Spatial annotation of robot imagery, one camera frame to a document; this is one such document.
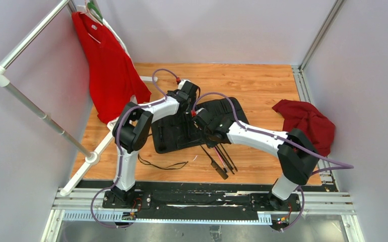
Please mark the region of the black angled brush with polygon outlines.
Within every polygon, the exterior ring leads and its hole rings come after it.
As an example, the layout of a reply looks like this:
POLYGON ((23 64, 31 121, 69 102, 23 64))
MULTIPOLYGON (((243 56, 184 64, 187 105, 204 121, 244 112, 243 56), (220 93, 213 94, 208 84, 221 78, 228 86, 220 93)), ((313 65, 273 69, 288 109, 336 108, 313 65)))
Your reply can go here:
POLYGON ((227 156, 224 154, 223 150, 221 149, 222 147, 217 145, 215 148, 216 148, 218 154, 220 155, 220 157, 222 158, 222 160, 224 161, 224 163, 226 164, 226 166, 228 167, 228 169, 231 171, 231 173, 235 174, 233 166, 231 165, 229 159, 227 158, 227 156))

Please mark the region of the black makeup brush roll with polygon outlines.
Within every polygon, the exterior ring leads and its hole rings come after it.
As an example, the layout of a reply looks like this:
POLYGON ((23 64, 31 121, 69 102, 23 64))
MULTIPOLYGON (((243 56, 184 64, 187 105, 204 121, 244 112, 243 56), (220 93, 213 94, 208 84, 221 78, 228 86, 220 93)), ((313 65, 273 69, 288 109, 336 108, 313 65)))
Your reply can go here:
MULTIPOLYGON (((219 119, 227 117, 234 121, 231 106, 224 99, 215 99, 199 103, 196 108, 205 108, 219 119)), ((217 145, 213 141, 205 141, 203 132, 182 111, 166 116, 151 124, 155 151, 159 154, 169 153, 199 145, 207 145, 213 148, 217 145)))

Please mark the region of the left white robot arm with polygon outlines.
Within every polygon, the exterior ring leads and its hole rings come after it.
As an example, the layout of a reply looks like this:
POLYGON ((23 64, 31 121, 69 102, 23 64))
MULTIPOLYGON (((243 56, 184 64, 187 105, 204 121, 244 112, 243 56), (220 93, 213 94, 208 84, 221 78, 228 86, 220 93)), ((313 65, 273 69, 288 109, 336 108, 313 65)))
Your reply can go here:
POLYGON ((124 107, 112 130, 117 147, 117 170, 110 190, 120 207, 129 208, 134 204, 136 162, 151 124, 193 107, 199 91, 199 86, 182 80, 176 90, 167 92, 156 101, 145 104, 129 102, 124 107))

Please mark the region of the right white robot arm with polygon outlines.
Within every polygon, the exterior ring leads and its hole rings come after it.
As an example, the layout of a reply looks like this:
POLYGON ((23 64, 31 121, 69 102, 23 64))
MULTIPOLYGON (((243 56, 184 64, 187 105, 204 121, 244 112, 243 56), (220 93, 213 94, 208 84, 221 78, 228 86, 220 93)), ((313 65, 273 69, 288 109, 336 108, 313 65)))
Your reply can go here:
POLYGON ((275 210, 287 206, 291 193, 308 182, 319 161, 317 150, 299 129, 270 131, 225 116, 218 118, 204 108, 191 114, 195 125, 204 133, 207 145, 245 145, 278 158, 282 175, 268 196, 269 205, 275 210))

